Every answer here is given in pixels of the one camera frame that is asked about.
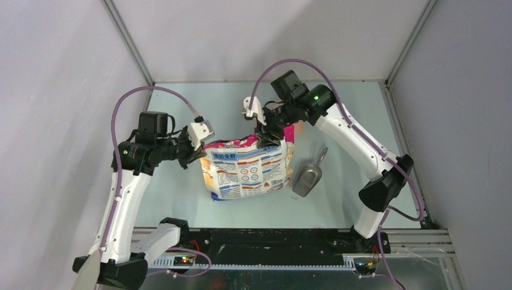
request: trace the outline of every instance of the metal scoop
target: metal scoop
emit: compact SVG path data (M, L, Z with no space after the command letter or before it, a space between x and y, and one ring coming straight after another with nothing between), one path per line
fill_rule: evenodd
M322 169L319 167L320 162L327 154L327 147L322 150L320 156L316 160L316 163L306 164L297 177L295 185L293 186L293 192L305 198L305 196L315 187L315 185L322 178Z

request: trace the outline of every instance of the food package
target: food package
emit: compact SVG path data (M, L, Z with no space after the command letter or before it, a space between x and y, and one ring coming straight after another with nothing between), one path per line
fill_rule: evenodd
M260 138L215 141L201 158L205 185L214 200L247 198L273 192L290 182L294 126L284 129L279 146L258 148Z

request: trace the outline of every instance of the metal frame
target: metal frame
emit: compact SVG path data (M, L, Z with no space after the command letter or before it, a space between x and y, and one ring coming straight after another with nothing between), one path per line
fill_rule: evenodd
M142 77L148 85L154 85L155 81L151 77L149 69L146 67L144 59L137 49L135 42L133 41L119 11L117 10L114 0L101 0L105 10L108 12L109 17L112 20L116 30L118 31L121 40L125 44L130 56L132 57L135 65L141 72ZM424 10L421 13L417 23L407 42L405 43L399 57L395 61L391 72L389 73L386 80L379 81L380 89L385 101L386 109L388 110L389 117L395 139L398 142L398 149L400 153L410 153L409 145L407 142L404 128L400 122L400 118L397 113L397 109L390 91L390 86L395 80L397 73L400 71L402 63L406 59L409 51L413 44L418 38L422 28L432 13L432 10L437 4L437 0L429 0ZM144 110L147 110L151 101L152 91L149 91L146 102L144 103ZM418 184L421 191L420 183L417 178L417 174L413 171L413 180ZM425 198L426 205L428 207L428 198ZM144 235L149 234L154 228L139 228L133 229L132 243L140 240ZM418 257L421 259L425 258L438 258L440 265L444 268L443 276L447 288L449 290L467 289L467 286L462 278L461 270L458 261L455 256L455 250L453 249L452 242L450 240L447 230L384 230L389 236L389 242L391 246L391 254L386 255L390 258L407 258L407 257ZM368 254L344 254L344 257L348 261L359 258L369 258Z

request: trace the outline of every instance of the gray wall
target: gray wall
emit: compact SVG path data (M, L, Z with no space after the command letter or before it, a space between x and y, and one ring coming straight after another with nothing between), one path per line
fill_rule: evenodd
M70 289L107 200L112 109L142 77L101 1L3 1L0 19L0 289Z
M439 1L392 93L469 289L510 289L512 1Z

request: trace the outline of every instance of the white arm segment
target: white arm segment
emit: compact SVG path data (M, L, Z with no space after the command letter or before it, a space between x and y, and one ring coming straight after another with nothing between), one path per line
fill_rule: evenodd
M118 264L124 263L130 259L133 226L139 210L139 204L150 179L151 176L147 174L140 173L139 175L133 175L133 171L123 170L121 196L116 198L118 204L114 213L114 218L112 219L110 231L107 234L105 247L100 248L100 251L103 252L101 262L106 263L109 259L114 259L115 263ZM114 200L116 184L117 173L114 172L112 174L110 196L107 202L105 214L103 215L103 221L101 222L100 229L96 235L96 240L89 250L89 253L100 247L101 239L103 238L103 231Z
M160 224L145 238L132 245L133 253L145 253L151 265L162 253L179 242L180 229L172 224Z
M367 135L375 144L388 154L391 159L397 157L396 154L384 148L368 131L366 131L347 111L347 115L365 135ZM352 129L346 120L344 120L337 105L331 106L327 110L327 116L320 117L315 127L324 131L334 138L338 144L352 156L363 168L370 181L375 181L382 176L384 170L390 170L392 165L382 159L375 149L373 149L357 132ZM359 214L354 229L364 238L368 239L377 231L379 222L384 213L373 211L363 204L363 209Z

